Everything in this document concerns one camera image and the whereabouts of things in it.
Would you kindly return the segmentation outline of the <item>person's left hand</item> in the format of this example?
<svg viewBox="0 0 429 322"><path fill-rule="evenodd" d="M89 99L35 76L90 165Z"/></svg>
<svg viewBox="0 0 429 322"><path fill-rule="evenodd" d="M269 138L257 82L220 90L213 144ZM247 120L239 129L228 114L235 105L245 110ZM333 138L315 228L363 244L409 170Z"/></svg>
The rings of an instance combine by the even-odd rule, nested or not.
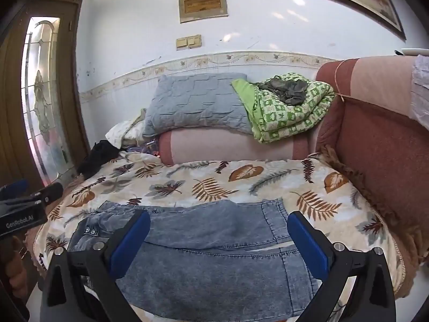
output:
<svg viewBox="0 0 429 322"><path fill-rule="evenodd" d="M6 243L1 244L1 264L4 274L16 298L24 299L28 293L27 272L19 253L21 243L18 237L12 236Z"/></svg>

